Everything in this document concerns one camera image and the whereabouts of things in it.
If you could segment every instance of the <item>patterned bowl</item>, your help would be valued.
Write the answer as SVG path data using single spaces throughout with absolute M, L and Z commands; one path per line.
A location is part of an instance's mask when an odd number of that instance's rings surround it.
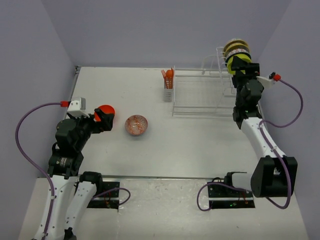
M 147 130 L 148 121 L 144 116 L 133 115 L 125 121 L 124 127 L 129 134 L 139 136 Z

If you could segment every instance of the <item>purple cable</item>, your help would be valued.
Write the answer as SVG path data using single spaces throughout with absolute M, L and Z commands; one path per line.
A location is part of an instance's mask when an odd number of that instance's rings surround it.
M 289 206 L 290 200 L 291 200 L 292 187 L 291 187 L 290 174 L 289 174 L 289 171 L 288 171 L 288 169 L 287 169 L 287 166 L 286 166 L 285 162 L 283 161 L 282 157 L 281 157 L 280 154 L 277 152 L 277 150 L 274 149 L 274 146 L 271 144 L 271 142 L 270 142 L 269 139 L 267 138 L 267 136 L 266 136 L 266 134 L 264 133 L 264 130 L 263 130 L 263 128 L 261 127 L 261 125 L 262 125 L 263 123 L 268 123 L 268 124 L 270 124 L 270 125 L 272 125 L 272 126 L 274 126 L 274 127 L 276 127 L 276 128 L 286 128 L 286 127 L 290 126 L 290 125 L 293 124 L 295 121 L 297 121 L 297 119 L 300 117 L 300 115 L 301 115 L 301 113 L 302 113 L 302 110 L 303 110 L 303 108 L 304 108 L 304 99 L 303 99 L 301 93 L 300 93 L 294 86 L 292 86 L 291 84 L 283 81 L 282 79 L 280 79 L 279 81 L 280 81 L 281 83 L 287 85 L 287 86 L 290 87 L 291 89 L 293 89 L 293 90 L 299 95 L 300 103 L 301 103 L 301 104 L 300 104 L 300 110 L 299 110 L 298 114 L 296 115 L 296 117 L 295 117 L 291 122 L 289 122 L 289 123 L 287 123 L 287 124 L 285 124 L 285 125 L 276 125 L 276 124 L 274 124 L 274 123 L 271 122 L 271 121 L 262 120 L 262 121 L 259 123 L 259 129 L 260 129 L 260 132 L 261 132 L 262 137 L 264 138 L 265 142 L 268 144 L 268 146 L 269 146 L 271 149 L 273 149 L 274 154 L 277 156 L 277 158 L 279 159 L 281 165 L 283 166 L 284 173 L 285 173 L 285 177 L 286 177 L 286 181 L 287 181 L 287 186 L 288 186 L 288 187 L 287 187 L 287 198 L 286 198 L 286 202 L 285 202 L 285 204 L 284 204 L 283 206 L 277 204 L 276 202 L 274 202 L 274 201 L 273 201 L 272 199 L 270 199 L 269 197 L 267 197 L 266 199 L 268 199 L 268 200 L 269 200 L 273 205 L 275 205 L 276 207 L 278 207 L 278 208 L 280 208 L 280 209 L 286 209 L 286 208 Z M 209 183 L 207 183 L 206 185 L 204 185 L 204 186 L 202 186 L 202 187 L 200 188 L 200 190 L 198 191 L 198 194 L 197 194 L 197 196 L 196 196 L 196 204 L 197 204 L 198 208 L 199 208 L 201 211 L 203 211 L 203 212 L 209 211 L 209 210 L 212 208 L 212 206 L 209 207 L 209 208 L 207 208 L 207 209 L 203 209 L 203 208 L 200 207 L 200 205 L 199 205 L 200 193 L 201 193 L 201 191 L 202 191 L 205 187 L 211 186 L 211 185 L 219 185 L 219 186 L 223 186 L 223 187 L 226 187 L 226 188 L 228 188 L 228 189 L 232 189 L 232 190 L 236 190 L 236 191 L 247 191 L 247 190 L 242 189 L 242 188 L 235 188 L 235 187 L 233 187 L 233 186 L 229 186 L 229 185 L 226 185 L 226 184 L 223 184 L 223 183 L 219 183 L 219 182 L 209 182 Z
M 50 179 L 50 176 L 46 173 L 45 170 L 43 170 L 39 165 L 37 165 L 34 161 L 31 160 L 31 158 L 25 153 L 25 151 L 22 149 L 20 141 L 19 141 L 19 129 L 21 127 L 22 122 L 26 119 L 26 117 L 28 117 L 31 113 L 33 113 L 34 111 L 46 107 L 46 106 L 51 106 L 51 105 L 61 105 L 60 102 L 50 102 L 50 103 L 46 103 L 46 104 L 42 104 L 40 106 L 37 106 L 33 109 L 31 109 L 30 111 L 28 111 L 18 122 L 16 129 L 15 129 L 15 143 L 16 146 L 18 147 L 20 153 L 25 157 L 25 159 L 28 160 L 29 163 L 31 163 L 36 169 L 38 169 L 44 176 L 45 178 L 48 180 L 49 185 L 50 185 L 50 189 L 51 189 L 51 196 L 55 196 L 55 187 L 53 182 Z M 46 222 L 44 225 L 44 230 L 43 230 L 43 237 L 41 240 L 45 240 L 46 235 L 47 235 L 47 231 L 48 231 L 48 227 L 49 227 L 49 222 L 50 222 L 50 218 L 51 218 L 51 213 L 52 213 L 52 209 L 54 206 L 54 199 L 51 199 L 50 201 L 50 206 L 49 206 L 49 211 L 48 211 L 48 216 L 46 218 Z
M 122 204 L 125 204 L 126 202 L 128 202 L 128 200 L 129 200 L 130 197 L 131 197 L 131 193 L 130 193 L 130 191 L 129 191 L 128 189 L 123 188 L 123 187 L 115 187 L 115 188 L 112 188 L 112 189 L 110 189 L 110 190 L 108 190 L 108 191 L 104 191 L 104 192 L 102 192 L 102 193 L 99 193 L 98 195 L 94 196 L 94 197 L 92 198 L 92 200 L 93 200 L 93 199 L 96 199 L 96 198 L 98 198 L 98 197 L 100 197 L 100 196 L 103 196 L 103 195 L 105 195 L 105 194 L 111 193 L 111 192 L 113 192 L 113 191 L 117 191 L 117 190 L 124 190 L 124 191 L 126 191 L 126 192 L 129 194 L 129 196 L 127 197 L 127 199 L 126 199 L 125 201 L 123 201 L 122 203 L 119 203 L 119 206 L 122 205 Z
M 286 209 L 289 204 L 290 204 L 290 200 L 291 200 L 291 191 L 292 191 L 292 186 L 291 186 L 291 179 L 290 179 L 290 174 L 289 174 L 289 171 L 286 167 L 286 164 L 285 162 L 283 161 L 282 157 L 280 156 L 280 154 L 277 152 L 276 149 L 274 149 L 274 146 L 271 144 L 271 142 L 268 140 L 266 134 L 264 133 L 264 130 L 263 128 L 261 127 L 261 125 L 263 123 L 268 123 L 276 128 L 286 128 L 288 126 L 290 126 L 291 124 L 293 124 L 295 121 L 297 121 L 297 119 L 300 117 L 301 113 L 302 113 L 302 110 L 304 108 L 304 99 L 301 95 L 301 93 L 294 87 L 292 86 L 291 84 L 283 81 L 282 79 L 279 80 L 281 83 L 287 85 L 288 87 L 290 87 L 291 89 L 293 89 L 298 95 L 299 95 L 299 98 L 300 98 L 300 110 L 298 112 L 298 114 L 296 115 L 296 117 L 289 123 L 285 124 L 285 125 L 277 125 L 277 124 L 274 124 L 273 122 L 271 121 L 268 121 L 268 120 L 262 120 L 260 123 L 259 123 L 259 129 L 260 129 L 260 132 L 262 134 L 262 137 L 264 138 L 266 144 L 268 144 L 268 146 L 273 149 L 273 152 L 274 154 L 277 156 L 277 158 L 279 159 L 281 165 L 283 166 L 283 169 L 284 169 L 284 173 L 285 173 L 285 178 L 286 178 L 286 182 L 287 182 L 287 197 L 286 197 L 286 201 L 285 201 L 285 204 L 283 206 L 277 204 L 276 202 L 274 202 L 272 199 L 270 199 L 269 197 L 267 197 L 266 199 L 268 199 L 273 205 L 275 205 L 276 207 L 280 208 L 280 209 Z

